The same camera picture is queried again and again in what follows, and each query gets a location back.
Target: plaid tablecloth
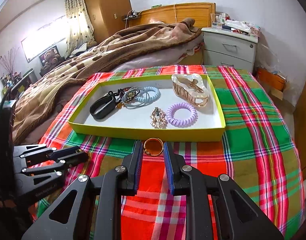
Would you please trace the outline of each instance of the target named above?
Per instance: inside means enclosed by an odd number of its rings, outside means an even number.
[[[298,151],[281,114],[245,70],[175,65],[93,75],[41,140],[58,149],[78,145],[89,153],[87,163],[70,169],[64,188],[79,174],[91,177],[105,174],[132,152],[134,140],[76,134],[68,124],[69,117],[92,88],[107,80],[173,73],[207,73],[226,122],[220,142],[174,142],[174,152],[204,174],[231,176],[289,239],[299,228],[304,207]],[[36,217],[63,190],[37,203]],[[184,239],[185,209],[185,197],[169,193],[163,156],[144,155],[138,194],[122,199],[122,238]]]

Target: white drawer cabinet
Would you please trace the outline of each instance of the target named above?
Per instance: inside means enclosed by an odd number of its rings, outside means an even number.
[[[204,65],[227,65],[252,72],[258,38],[222,29],[202,28]]]

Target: shallow tray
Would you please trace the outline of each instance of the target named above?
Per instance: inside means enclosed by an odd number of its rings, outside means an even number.
[[[201,77],[210,92],[210,98],[205,107],[196,108],[197,120],[188,127],[179,128],[168,123],[165,129],[154,129],[150,124],[152,121],[150,114],[155,107],[159,107],[166,113],[172,104],[184,102],[173,92],[171,75],[135,77],[101,82],[84,98],[68,122],[76,133],[97,136],[136,140],[160,138],[163,141],[177,142],[220,141],[225,130],[225,120],[221,105],[210,78],[207,75],[201,75]],[[161,96],[150,105],[140,108],[115,108],[113,112],[101,120],[96,120],[92,117],[90,107],[96,100],[109,91],[115,92],[119,88],[133,86],[157,87],[161,92]],[[174,115],[176,119],[186,119],[189,116],[190,112],[186,109],[180,109]]]

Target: gold ring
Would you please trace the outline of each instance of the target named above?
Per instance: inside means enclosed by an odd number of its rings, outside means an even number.
[[[158,142],[161,144],[162,149],[161,149],[161,151],[160,151],[159,154],[152,155],[152,154],[146,149],[147,143],[148,143],[149,141],[158,141]],[[162,141],[161,139],[159,139],[159,138],[150,138],[150,139],[147,139],[147,140],[145,141],[145,143],[144,143],[144,153],[145,153],[146,155],[148,155],[148,156],[152,156],[152,157],[159,156],[159,155],[163,152],[163,150],[164,150],[163,141]]]

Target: light blue coil hair tie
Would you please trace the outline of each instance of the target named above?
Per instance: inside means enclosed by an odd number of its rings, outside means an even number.
[[[135,97],[135,100],[138,101],[139,104],[134,105],[134,104],[127,103],[126,101],[127,101],[127,98],[129,98],[129,94],[138,92],[138,91],[140,91],[140,93],[138,94],[138,96]],[[155,92],[155,94],[150,96],[149,91],[153,91]],[[124,93],[121,101],[123,105],[125,106],[131,107],[131,108],[138,108],[138,107],[145,106],[145,105],[152,103],[153,101],[157,100],[160,96],[161,96],[161,92],[156,87],[145,87],[145,88],[132,87]]]
[[[135,97],[135,100],[139,101],[139,102],[146,102],[147,104],[154,102],[155,100],[157,100],[160,96],[161,96],[161,92],[160,90],[158,90],[158,88],[156,87],[144,87],[143,88],[143,93],[142,91]],[[148,94],[149,91],[154,92],[154,95],[150,96]]]

